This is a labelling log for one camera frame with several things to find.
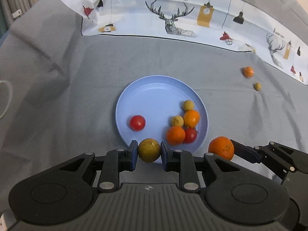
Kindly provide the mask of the blue round plate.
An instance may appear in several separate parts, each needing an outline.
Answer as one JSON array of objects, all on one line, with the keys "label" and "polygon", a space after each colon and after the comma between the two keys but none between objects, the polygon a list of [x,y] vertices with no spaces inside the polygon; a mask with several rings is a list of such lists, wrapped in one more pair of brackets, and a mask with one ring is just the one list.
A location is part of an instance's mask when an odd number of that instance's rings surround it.
[{"label": "blue round plate", "polygon": [[[120,94],[115,108],[115,122],[124,143],[129,145],[133,140],[141,142],[146,138],[165,141],[172,117],[184,114],[183,103],[186,100],[193,101],[194,109],[200,114],[196,126],[198,135],[194,142],[180,144],[176,148],[194,153],[203,145],[209,129],[205,105],[184,82],[162,75],[137,79]],[[135,115],[146,119],[146,126],[141,131],[133,131],[129,126],[130,119]]]}]

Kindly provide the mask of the orange tangerine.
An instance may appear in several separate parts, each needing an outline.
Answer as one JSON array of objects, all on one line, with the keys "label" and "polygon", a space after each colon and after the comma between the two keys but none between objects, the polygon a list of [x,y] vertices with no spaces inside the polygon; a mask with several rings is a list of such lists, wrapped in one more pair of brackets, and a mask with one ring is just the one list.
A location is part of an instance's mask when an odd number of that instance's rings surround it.
[{"label": "orange tangerine", "polygon": [[185,131],[180,126],[172,126],[168,129],[166,133],[167,143],[176,146],[182,144],[185,139]]},{"label": "orange tangerine", "polygon": [[244,67],[242,73],[245,78],[252,78],[254,76],[254,69],[252,67]]},{"label": "orange tangerine", "polygon": [[230,161],[234,157],[234,145],[227,137],[216,137],[209,143],[208,152]]}]

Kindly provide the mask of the white deer print cloth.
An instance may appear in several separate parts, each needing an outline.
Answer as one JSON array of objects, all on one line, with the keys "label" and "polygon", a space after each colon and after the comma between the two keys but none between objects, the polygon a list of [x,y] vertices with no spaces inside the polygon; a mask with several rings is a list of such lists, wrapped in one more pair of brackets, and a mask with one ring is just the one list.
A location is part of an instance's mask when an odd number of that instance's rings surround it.
[{"label": "white deer print cloth", "polygon": [[60,0],[81,15],[81,33],[194,42],[252,52],[307,84],[307,44],[243,0]]}]

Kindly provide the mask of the orange kumquat fruit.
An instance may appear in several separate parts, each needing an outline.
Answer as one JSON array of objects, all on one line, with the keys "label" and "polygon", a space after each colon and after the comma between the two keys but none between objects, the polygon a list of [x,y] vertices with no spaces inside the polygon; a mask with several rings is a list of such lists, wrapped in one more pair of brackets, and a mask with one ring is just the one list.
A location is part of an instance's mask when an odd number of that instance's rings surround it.
[{"label": "orange kumquat fruit", "polygon": [[188,110],[185,112],[184,116],[184,125],[188,128],[195,128],[200,120],[200,114],[196,110]]}]

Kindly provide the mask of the grey sofa cover cloth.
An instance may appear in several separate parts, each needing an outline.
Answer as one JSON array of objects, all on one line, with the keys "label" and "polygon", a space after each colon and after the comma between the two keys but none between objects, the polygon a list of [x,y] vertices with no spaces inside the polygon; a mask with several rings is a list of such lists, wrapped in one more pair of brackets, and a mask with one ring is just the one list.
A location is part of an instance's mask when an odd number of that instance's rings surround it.
[{"label": "grey sofa cover cloth", "polygon": [[[307,153],[307,84],[252,52],[87,36],[81,24],[62,1],[42,0],[1,41],[1,214],[10,230],[289,230],[281,179],[262,163],[228,161],[208,147],[222,136]],[[99,192],[99,157],[129,146],[117,130],[117,100],[154,75],[184,82],[207,110],[206,139],[190,152],[200,192],[181,191],[161,156],[147,163],[139,155],[133,172],[120,173],[119,190]]]}]

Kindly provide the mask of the green-yellow small fruit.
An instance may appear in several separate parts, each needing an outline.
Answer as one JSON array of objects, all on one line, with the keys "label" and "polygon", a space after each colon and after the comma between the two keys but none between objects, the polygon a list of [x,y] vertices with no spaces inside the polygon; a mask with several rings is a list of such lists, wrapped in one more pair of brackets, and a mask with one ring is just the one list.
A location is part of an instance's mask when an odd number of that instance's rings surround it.
[{"label": "green-yellow small fruit", "polygon": [[182,118],[182,116],[177,115],[177,116],[172,117],[171,126],[183,127],[184,126],[184,119]]},{"label": "green-yellow small fruit", "polygon": [[156,161],[161,154],[161,147],[155,139],[144,139],[138,146],[138,155],[142,161],[152,163]]},{"label": "green-yellow small fruit", "polygon": [[195,106],[194,106],[194,102],[191,100],[186,100],[183,103],[183,109],[185,112],[189,111],[189,110],[194,110]]}]

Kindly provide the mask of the red cherry tomato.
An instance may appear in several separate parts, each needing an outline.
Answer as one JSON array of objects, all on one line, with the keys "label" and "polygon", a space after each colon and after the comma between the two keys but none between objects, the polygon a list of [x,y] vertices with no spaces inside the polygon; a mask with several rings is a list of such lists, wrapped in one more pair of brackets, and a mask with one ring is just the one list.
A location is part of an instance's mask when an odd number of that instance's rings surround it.
[{"label": "red cherry tomato", "polygon": [[198,131],[195,128],[187,128],[184,130],[185,132],[185,138],[184,143],[192,143],[196,140]]},{"label": "red cherry tomato", "polygon": [[141,115],[135,115],[130,119],[129,126],[133,131],[141,131],[146,126],[146,119]]}]

